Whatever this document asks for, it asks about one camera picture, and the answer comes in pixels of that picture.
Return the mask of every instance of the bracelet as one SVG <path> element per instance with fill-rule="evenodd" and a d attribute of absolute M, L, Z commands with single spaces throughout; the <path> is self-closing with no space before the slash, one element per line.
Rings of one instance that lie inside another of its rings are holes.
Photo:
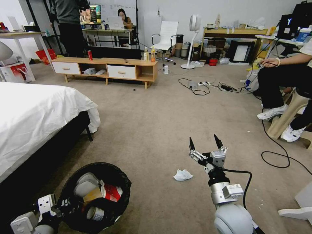
<path fill-rule="evenodd" d="M 276 58 L 277 61 L 279 62 L 276 66 L 278 67 L 280 65 L 280 58 Z"/>

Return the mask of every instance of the power strip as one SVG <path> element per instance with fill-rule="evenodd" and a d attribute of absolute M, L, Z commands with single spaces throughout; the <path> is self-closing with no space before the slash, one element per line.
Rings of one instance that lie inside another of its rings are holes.
<path fill-rule="evenodd" d="M 210 82 L 205 81 L 205 82 L 199 82 L 198 86 L 203 86 L 203 85 L 210 85 Z"/>

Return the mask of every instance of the gray shirt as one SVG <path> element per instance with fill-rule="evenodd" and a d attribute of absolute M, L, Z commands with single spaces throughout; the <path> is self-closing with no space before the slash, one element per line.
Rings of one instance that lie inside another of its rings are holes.
<path fill-rule="evenodd" d="M 60 23 L 80 24 L 78 6 L 89 8 L 87 0 L 51 0 L 51 3 L 51 13 L 57 16 Z"/>

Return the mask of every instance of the bed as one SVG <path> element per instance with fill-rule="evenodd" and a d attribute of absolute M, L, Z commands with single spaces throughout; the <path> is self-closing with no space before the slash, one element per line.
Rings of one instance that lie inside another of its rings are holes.
<path fill-rule="evenodd" d="M 91 140 L 100 124 L 97 105 L 64 86 L 0 82 L 0 107 L 3 202 L 18 196 L 17 191 L 27 201 L 32 193 L 23 193 L 40 186 L 43 173 L 62 160 L 83 131 Z"/>

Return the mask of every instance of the person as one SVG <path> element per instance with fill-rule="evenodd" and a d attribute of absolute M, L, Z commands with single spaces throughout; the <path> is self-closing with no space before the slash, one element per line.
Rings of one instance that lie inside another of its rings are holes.
<path fill-rule="evenodd" d="M 281 115 L 287 109 L 280 86 L 297 87 L 302 93 L 311 93 L 312 79 L 312 39 L 300 49 L 300 54 L 289 58 L 268 58 L 261 62 L 264 68 L 258 73 L 263 108 L 268 108 L 257 115 L 258 119 L 270 119 Z M 284 130 L 281 138 L 293 142 L 301 136 L 312 120 L 312 100 L 309 100 L 302 115 L 295 118 Z"/>
<path fill-rule="evenodd" d="M 131 19 L 126 16 L 126 12 L 124 9 L 120 8 L 117 12 L 117 15 L 120 16 L 123 20 L 123 25 L 125 29 L 132 29 L 133 23 L 131 22 Z M 119 45 L 122 46 L 129 46 L 129 38 L 128 37 L 118 37 L 119 38 Z M 130 41 L 133 40 L 133 33 L 130 32 Z"/>
<path fill-rule="evenodd" d="M 69 57 L 85 56 L 85 40 L 80 26 L 80 9 L 89 9 L 87 0 L 51 0 L 51 26 L 59 22 L 60 40 Z"/>

